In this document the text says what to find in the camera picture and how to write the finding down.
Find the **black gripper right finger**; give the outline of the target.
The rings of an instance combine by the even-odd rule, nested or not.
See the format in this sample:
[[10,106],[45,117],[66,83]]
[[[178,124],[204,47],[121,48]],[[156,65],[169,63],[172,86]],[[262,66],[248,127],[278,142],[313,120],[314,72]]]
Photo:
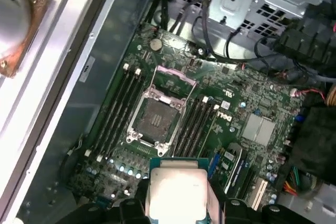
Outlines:
[[242,200],[227,198],[210,181],[207,181],[207,217],[211,223],[290,223],[280,207],[268,205],[261,211],[254,210]]

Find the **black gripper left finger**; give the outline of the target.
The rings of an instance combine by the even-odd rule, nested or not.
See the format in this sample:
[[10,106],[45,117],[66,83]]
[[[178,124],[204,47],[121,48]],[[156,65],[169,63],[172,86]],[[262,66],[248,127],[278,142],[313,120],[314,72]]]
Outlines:
[[145,199],[150,180],[139,182],[134,198],[122,201],[119,206],[104,209],[96,203],[85,204],[61,219],[64,224],[73,223],[150,223],[145,215]]

